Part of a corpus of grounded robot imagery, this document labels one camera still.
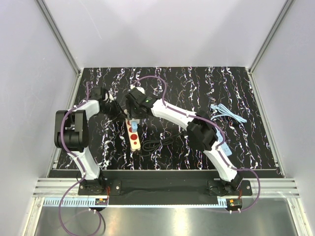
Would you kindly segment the beige red power strip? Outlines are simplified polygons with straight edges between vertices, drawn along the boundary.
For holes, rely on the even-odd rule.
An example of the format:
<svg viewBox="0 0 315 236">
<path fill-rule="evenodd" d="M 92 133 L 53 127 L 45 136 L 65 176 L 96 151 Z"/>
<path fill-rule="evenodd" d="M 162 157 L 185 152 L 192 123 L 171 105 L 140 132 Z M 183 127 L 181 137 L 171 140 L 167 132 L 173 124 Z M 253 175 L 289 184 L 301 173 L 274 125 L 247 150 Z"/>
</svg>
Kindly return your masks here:
<svg viewBox="0 0 315 236">
<path fill-rule="evenodd" d="M 138 132 L 132 132 L 130 127 L 130 122 L 135 120 L 128 120 L 126 119 L 126 128 L 128 133 L 128 138 L 130 141 L 130 149 L 131 151 L 138 151 L 141 149 L 141 144 L 139 140 Z"/>
</svg>

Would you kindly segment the blue usb charger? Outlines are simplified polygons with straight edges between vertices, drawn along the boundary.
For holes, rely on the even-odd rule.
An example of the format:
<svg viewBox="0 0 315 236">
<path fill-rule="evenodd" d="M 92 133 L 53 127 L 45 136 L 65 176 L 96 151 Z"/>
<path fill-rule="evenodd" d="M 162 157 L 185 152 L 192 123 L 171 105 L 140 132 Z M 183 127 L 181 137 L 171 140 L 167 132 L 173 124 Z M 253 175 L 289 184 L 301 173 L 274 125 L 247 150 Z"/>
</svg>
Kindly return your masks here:
<svg viewBox="0 0 315 236">
<path fill-rule="evenodd" d="M 138 124 L 136 121 L 131 121 L 130 122 L 130 127 L 131 127 L 131 131 L 132 132 L 136 132 L 137 131 L 137 128 L 138 128 Z"/>
</svg>

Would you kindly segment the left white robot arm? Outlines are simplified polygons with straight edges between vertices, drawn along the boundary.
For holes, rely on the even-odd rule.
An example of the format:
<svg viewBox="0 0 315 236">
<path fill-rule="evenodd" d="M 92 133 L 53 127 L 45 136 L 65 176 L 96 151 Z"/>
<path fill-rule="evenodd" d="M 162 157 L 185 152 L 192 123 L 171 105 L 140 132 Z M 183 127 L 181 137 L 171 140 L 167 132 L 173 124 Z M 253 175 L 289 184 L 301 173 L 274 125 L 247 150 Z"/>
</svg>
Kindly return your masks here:
<svg viewBox="0 0 315 236">
<path fill-rule="evenodd" d="M 93 116 L 105 115 L 111 121 L 125 120 L 126 114 L 105 88 L 93 88 L 86 101 L 69 110 L 58 110 L 55 115 L 54 143 L 65 151 L 79 168 L 82 178 L 90 181 L 89 189 L 100 195 L 106 190 L 100 167 L 89 150 L 88 121 Z"/>
</svg>

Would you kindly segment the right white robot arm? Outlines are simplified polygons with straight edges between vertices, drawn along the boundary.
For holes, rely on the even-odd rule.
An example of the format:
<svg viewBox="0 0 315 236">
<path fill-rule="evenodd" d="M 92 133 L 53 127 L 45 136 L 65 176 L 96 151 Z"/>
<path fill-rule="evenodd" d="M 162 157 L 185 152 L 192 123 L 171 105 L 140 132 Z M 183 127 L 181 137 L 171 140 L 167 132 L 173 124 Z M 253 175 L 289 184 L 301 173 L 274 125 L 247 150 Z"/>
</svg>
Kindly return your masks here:
<svg viewBox="0 0 315 236">
<path fill-rule="evenodd" d="M 127 115 L 132 119 L 149 116 L 170 121 L 188 135 L 189 145 L 212 162 L 223 182 L 224 191 L 234 195 L 241 189 L 243 177 L 221 148 L 217 132 L 219 127 L 206 117 L 204 111 L 192 112 L 174 106 L 162 98 L 146 95 L 142 88 L 134 87 L 126 94 Z"/>
</svg>

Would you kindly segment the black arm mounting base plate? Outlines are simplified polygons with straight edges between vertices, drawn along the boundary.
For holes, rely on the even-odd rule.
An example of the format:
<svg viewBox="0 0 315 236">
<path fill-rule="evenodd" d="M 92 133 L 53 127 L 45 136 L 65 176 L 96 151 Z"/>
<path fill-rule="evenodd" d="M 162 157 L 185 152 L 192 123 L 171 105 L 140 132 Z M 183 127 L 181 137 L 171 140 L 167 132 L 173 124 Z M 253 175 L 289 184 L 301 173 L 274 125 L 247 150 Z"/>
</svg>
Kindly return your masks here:
<svg viewBox="0 0 315 236">
<path fill-rule="evenodd" d="M 85 180 L 79 185 L 79 195 L 119 196 L 129 192 L 198 192 L 211 196 L 252 196 L 248 180 L 232 187 L 219 178 L 215 170 L 140 170 L 102 171 L 96 180 Z"/>
</svg>

